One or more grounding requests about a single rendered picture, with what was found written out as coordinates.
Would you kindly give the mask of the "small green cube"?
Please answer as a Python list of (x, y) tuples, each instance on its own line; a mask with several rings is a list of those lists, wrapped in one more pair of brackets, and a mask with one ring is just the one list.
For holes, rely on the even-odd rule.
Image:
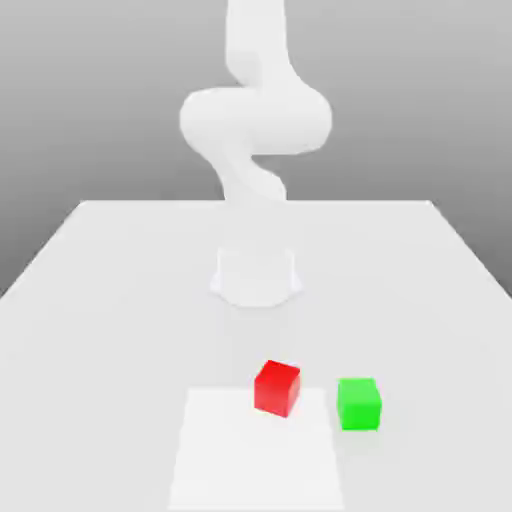
[(377, 431), (382, 399), (374, 378), (341, 378), (338, 381), (337, 412), (343, 430)]

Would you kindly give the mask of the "small red cube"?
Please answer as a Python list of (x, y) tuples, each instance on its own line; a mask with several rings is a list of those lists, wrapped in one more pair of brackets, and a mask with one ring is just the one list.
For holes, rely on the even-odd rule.
[(287, 418), (298, 398), (301, 370), (292, 365), (267, 360), (254, 379), (254, 407)]

